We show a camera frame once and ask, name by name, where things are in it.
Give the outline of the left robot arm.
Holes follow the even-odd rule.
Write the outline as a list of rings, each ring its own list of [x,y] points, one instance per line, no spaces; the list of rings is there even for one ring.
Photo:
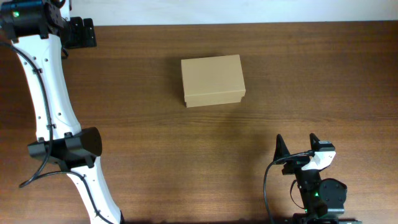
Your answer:
[[[70,1],[25,0],[1,4],[4,46],[22,64],[32,98],[36,141],[32,158],[59,166],[75,184],[92,223],[123,223],[101,169],[97,128],[82,128],[65,83],[62,62],[70,49],[96,47],[90,18],[72,17]]]

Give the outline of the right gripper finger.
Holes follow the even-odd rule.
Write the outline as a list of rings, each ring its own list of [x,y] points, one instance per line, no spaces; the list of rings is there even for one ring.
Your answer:
[[[275,146],[273,161],[275,162],[279,159],[289,157],[289,156],[290,156],[290,152],[287,149],[287,146],[283,140],[283,137],[281,134],[278,134],[276,136],[276,146]]]
[[[310,133],[310,145],[312,151],[319,151],[319,142],[320,140],[318,139],[318,137],[314,133]]]

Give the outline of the brown cardboard box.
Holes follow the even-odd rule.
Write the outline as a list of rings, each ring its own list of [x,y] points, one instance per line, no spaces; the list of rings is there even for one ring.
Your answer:
[[[239,103],[246,94],[239,55],[183,59],[181,69],[187,108]]]

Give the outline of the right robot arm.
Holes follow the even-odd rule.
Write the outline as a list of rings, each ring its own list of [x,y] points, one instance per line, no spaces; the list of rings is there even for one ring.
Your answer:
[[[283,165],[284,175],[294,175],[303,205],[303,213],[293,214],[291,223],[360,223],[355,219],[340,219],[345,212],[348,188],[339,180],[322,179],[320,172],[329,167],[336,155],[330,141],[321,141],[310,134],[311,149],[291,154],[280,134],[276,137],[273,165]]]

